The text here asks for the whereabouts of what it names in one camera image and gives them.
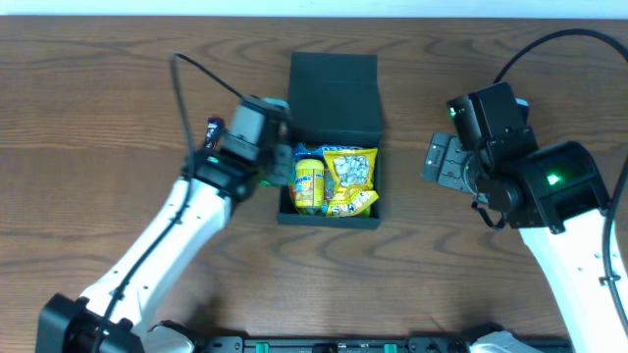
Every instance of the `robotic arm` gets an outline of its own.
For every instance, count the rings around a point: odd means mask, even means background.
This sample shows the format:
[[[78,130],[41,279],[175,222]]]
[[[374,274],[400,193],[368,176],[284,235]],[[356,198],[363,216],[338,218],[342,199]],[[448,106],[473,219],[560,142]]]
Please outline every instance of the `robotic arm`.
[[[285,185],[291,165],[288,105],[280,100],[242,97],[220,151],[194,154],[194,176],[183,176],[152,223],[122,259],[77,301],[60,294],[39,317],[36,352],[87,351],[95,329],[123,277],[153,246],[185,200],[186,210],[141,263],[111,313],[102,352],[192,352],[194,344],[175,330],[149,331],[155,312],[198,250],[228,222],[239,202],[260,182]]]
[[[434,135],[422,178],[472,194],[472,208],[489,227],[519,229],[548,278],[577,352],[628,352],[607,288],[614,280],[627,302],[626,272],[614,229],[614,278],[604,272],[609,197],[589,152],[577,142],[539,149],[526,124],[527,104],[505,82],[451,100],[448,107],[458,135]],[[498,222],[485,206],[501,214]],[[476,348],[492,352],[486,342]]]

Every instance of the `box lid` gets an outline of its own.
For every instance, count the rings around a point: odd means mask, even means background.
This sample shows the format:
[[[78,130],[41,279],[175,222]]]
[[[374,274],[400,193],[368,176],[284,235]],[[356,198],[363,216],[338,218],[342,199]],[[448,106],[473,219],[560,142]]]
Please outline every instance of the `box lid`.
[[[382,139],[376,55],[292,53],[288,103],[297,141],[373,147]]]

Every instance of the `white wall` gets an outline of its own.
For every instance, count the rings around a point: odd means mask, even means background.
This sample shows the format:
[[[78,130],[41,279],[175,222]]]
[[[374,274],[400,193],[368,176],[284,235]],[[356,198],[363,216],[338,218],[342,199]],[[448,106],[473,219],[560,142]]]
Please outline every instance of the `white wall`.
[[[628,0],[0,0],[0,15],[628,19]]]

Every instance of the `yellow bottle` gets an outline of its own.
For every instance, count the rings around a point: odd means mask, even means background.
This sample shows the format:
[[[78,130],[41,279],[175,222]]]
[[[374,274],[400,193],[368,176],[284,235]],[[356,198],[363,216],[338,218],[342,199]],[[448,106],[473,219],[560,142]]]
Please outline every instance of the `yellow bottle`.
[[[299,208],[320,208],[325,192],[325,167],[323,162],[304,159],[296,163],[294,181],[294,205]]]

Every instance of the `chip bag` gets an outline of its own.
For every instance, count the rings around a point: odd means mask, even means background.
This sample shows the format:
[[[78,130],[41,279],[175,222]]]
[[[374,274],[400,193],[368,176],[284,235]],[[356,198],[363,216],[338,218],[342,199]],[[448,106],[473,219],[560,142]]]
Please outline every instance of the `chip bag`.
[[[296,162],[302,160],[302,159],[307,159],[307,158],[314,158],[314,159],[319,159],[319,160],[323,160],[323,154],[326,151],[341,151],[341,150],[359,150],[362,149],[360,147],[354,147],[354,146],[340,146],[340,145],[333,145],[333,144],[312,144],[312,143],[303,143],[303,142],[299,142],[294,146],[294,160],[296,160]]]
[[[377,148],[324,152],[336,182],[334,199],[325,212],[327,216],[350,217],[370,211],[371,204],[379,198],[373,190],[376,156]]]
[[[323,156],[336,182],[336,193],[350,187],[360,190],[373,189],[377,148],[325,151]]]
[[[336,182],[329,168],[325,169],[325,203],[329,204],[334,199],[336,192]]]
[[[357,190],[351,193],[348,198],[332,200],[327,208],[327,216],[350,217],[359,215],[362,211],[370,208],[371,204],[378,198],[377,192],[373,190]]]

